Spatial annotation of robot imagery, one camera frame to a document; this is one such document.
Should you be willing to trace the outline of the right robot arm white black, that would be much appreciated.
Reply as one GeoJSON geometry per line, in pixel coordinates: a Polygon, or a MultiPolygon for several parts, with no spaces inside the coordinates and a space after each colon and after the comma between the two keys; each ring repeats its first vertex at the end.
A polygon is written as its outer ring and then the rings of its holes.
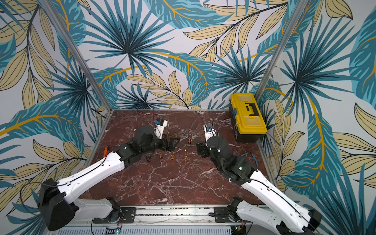
{"type": "Polygon", "coordinates": [[[234,155],[222,137],[213,136],[198,142],[196,148],[202,158],[213,162],[224,178],[251,192],[268,207],[266,210],[235,197],[227,206],[231,221],[253,222],[277,235],[314,235],[317,232],[321,213],[308,210],[287,197],[253,163],[234,155]]]}

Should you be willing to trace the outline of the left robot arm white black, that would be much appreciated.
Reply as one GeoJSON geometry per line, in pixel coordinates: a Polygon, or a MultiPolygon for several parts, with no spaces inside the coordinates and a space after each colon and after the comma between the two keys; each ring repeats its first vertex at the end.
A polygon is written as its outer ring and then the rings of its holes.
{"type": "Polygon", "coordinates": [[[122,217],[115,199],[82,200],[79,197],[107,177],[120,172],[155,150],[172,152],[180,138],[167,138],[163,127],[142,126],[134,137],[108,153],[102,160],[69,177],[42,183],[37,203],[49,231],[56,231],[73,220],[106,219],[117,223],[122,217]]]}

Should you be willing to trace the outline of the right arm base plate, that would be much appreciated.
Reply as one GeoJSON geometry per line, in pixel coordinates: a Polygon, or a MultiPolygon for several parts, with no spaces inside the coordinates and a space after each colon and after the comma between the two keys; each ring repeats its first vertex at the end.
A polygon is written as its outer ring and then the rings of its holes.
{"type": "Polygon", "coordinates": [[[216,223],[251,223],[250,220],[241,219],[238,210],[230,207],[214,207],[209,216],[213,217],[216,223]]]}

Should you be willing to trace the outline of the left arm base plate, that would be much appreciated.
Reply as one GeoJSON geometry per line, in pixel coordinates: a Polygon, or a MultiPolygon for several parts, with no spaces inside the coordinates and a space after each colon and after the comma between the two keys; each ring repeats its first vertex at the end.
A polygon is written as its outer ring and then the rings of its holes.
{"type": "Polygon", "coordinates": [[[105,218],[94,218],[94,224],[132,224],[135,215],[135,207],[121,207],[111,211],[105,218]]]}

